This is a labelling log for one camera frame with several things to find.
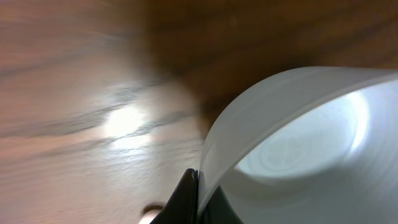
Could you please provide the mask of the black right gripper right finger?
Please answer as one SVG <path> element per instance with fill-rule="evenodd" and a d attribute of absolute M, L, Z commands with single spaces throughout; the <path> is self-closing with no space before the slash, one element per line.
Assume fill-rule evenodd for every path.
<path fill-rule="evenodd" d="M 231 208 L 223 189 L 219 186 L 199 216 L 199 224 L 243 224 L 243 222 Z"/>

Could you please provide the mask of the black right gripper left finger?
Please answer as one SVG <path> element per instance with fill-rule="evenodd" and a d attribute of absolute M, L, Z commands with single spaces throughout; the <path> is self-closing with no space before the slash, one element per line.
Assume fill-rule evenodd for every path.
<path fill-rule="evenodd" d="M 198 171 L 187 169 L 162 211 L 150 224 L 195 224 L 198 208 Z"/>

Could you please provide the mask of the grey plastic bowl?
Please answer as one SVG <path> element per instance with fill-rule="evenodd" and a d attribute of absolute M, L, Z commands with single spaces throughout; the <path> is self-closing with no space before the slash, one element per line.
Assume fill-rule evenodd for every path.
<path fill-rule="evenodd" d="M 198 211 L 218 187 L 243 223 L 396 223 L 397 71 L 303 67 L 213 123 Z"/>

